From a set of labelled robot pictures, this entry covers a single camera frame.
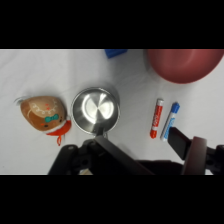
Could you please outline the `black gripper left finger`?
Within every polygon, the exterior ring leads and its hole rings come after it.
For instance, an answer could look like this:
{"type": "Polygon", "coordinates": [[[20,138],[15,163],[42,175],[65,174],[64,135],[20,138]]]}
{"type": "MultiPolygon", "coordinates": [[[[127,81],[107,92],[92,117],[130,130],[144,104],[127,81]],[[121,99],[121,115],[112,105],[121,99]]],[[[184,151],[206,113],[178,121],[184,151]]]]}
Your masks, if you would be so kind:
{"type": "Polygon", "coordinates": [[[49,175],[78,175],[86,169],[93,175],[152,175],[151,171],[102,136],[84,141],[81,147],[63,146],[49,175]]]}

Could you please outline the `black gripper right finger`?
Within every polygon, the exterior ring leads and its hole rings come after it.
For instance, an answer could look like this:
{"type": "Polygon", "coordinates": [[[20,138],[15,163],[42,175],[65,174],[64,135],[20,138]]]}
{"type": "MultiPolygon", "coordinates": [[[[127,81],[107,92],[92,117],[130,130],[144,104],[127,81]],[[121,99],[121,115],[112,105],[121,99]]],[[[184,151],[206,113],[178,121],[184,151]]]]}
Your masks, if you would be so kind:
{"type": "Polygon", "coordinates": [[[212,149],[207,146],[206,139],[194,137],[190,140],[175,127],[169,130],[168,144],[184,161],[182,175],[204,175],[206,170],[224,175],[224,145],[212,149]]]}

